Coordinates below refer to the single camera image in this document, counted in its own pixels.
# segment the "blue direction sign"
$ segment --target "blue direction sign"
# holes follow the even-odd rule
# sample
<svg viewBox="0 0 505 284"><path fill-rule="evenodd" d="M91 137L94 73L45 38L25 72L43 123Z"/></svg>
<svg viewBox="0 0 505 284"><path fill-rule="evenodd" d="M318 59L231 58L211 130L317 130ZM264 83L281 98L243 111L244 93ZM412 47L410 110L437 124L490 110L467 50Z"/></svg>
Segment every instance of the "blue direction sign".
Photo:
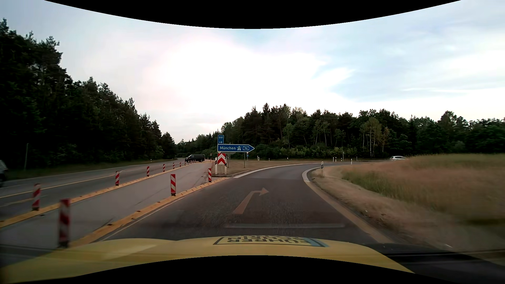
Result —
<svg viewBox="0 0 505 284"><path fill-rule="evenodd" d="M251 152L254 147L243 144L219 144L218 152Z"/></svg>

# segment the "orange turn arrow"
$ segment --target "orange turn arrow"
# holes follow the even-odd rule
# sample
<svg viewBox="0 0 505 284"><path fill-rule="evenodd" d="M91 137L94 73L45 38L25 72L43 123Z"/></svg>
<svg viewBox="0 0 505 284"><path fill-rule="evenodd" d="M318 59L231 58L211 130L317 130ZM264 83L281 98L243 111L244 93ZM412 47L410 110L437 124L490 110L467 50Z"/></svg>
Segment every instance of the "orange turn arrow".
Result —
<svg viewBox="0 0 505 284"><path fill-rule="evenodd" d="M260 196L261 196L261 195L263 195L265 193L268 193L268 190L266 190L265 188L262 188L260 191L252 191L252 192L250 192L244 198L244 200L242 200L242 202L238 205L238 207L235 209L235 211L233 211L233 214L242 214L242 213L244 213L244 210L247 207L247 204L249 203L249 201L253 197L253 194L255 194L255 193L259 193Z"/></svg>

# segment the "black van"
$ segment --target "black van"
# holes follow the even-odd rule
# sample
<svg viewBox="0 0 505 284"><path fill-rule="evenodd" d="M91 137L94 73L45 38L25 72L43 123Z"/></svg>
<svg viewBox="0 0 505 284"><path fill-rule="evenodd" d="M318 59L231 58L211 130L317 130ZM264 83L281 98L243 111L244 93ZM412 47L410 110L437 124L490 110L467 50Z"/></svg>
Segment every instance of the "black van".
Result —
<svg viewBox="0 0 505 284"><path fill-rule="evenodd" d="M189 155L189 157L187 157L186 159L184 159L184 161L186 161L186 162L193 162L193 161L203 162L203 161L205 161L205 155L204 154Z"/></svg>

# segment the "car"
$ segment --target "car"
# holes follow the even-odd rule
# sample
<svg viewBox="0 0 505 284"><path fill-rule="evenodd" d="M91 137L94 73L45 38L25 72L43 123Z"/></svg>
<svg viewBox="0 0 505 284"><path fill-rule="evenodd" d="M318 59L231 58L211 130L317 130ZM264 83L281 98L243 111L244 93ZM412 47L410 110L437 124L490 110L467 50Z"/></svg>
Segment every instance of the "car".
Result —
<svg viewBox="0 0 505 284"><path fill-rule="evenodd" d="M4 182L7 180L5 172L8 171L9 169L5 165L5 163L0 160L0 187L4 185Z"/></svg>
<svg viewBox="0 0 505 284"><path fill-rule="evenodd" d="M405 158L404 156L391 156L389 158L390 161L396 161L396 160L406 160L407 158Z"/></svg>
<svg viewBox="0 0 505 284"><path fill-rule="evenodd" d="M184 159L185 162L203 162L205 161L205 155L204 154L193 154L189 155Z"/></svg>

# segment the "road shoulder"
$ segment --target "road shoulder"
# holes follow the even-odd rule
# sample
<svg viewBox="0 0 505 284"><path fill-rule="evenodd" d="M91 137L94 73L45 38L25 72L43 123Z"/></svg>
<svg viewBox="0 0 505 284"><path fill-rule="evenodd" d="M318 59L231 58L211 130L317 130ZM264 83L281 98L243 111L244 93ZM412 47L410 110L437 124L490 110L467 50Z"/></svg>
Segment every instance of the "road shoulder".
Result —
<svg viewBox="0 0 505 284"><path fill-rule="evenodd" d="M375 227L390 231L404 242L451 251L503 249L505 241L472 226L460 225L454 217L415 204L382 196L341 179L342 167L310 172L319 188L346 207L359 212Z"/></svg>

